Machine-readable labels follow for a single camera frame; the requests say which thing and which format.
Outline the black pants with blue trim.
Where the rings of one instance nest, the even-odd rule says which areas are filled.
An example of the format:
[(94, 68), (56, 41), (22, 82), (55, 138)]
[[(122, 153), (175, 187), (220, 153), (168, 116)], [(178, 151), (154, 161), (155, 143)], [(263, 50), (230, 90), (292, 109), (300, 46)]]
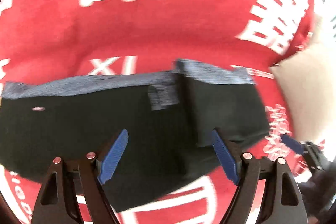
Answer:
[(179, 59), (171, 71), (8, 82), (1, 164), (40, 182), (53, 158), (78, 159), (127, 130), (125, 152), (104, 186), (114, 209), (123, 211), (214, 170), (214, 129), (242, 149), (267, 136), (265, 107), (246, 69)]

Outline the pale green pillow right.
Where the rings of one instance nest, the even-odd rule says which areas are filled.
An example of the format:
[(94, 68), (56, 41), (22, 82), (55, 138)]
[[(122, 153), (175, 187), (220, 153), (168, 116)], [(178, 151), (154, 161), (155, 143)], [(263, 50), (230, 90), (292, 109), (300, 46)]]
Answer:
[(335, 132), (335, 41), (326, 18), (315, 17), (308, 46), (271, 67), (289, 106), (297, 141)]

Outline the red blanket with white characters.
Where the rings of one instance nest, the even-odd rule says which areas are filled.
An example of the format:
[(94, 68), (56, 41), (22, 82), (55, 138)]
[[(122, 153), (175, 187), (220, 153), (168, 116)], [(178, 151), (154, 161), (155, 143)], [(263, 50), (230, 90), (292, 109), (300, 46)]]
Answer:
[[(283, 157), (295, 182), (307, 182), (312, 174), (303, 155), (281, 141), (281, 134), (295, 139), (293, 120), (270, 69), (307, 48), (316, 16), (327, 19), (335, 41), (335, 0), (1, 0), (1, 100), (8, 82), (171, 71), (179, 59), (244, 68), (269, 131), (240, 149), (256, 159)], [(335, 161), (335, 132), (311, 142)], [(40, 182), (1, 164), (1, 223), (32, 223), (53, 159)], [(236, 188), (219, 162), (149, 203), (116, 211), (108, 202), (119, 223), (221, 223)]]

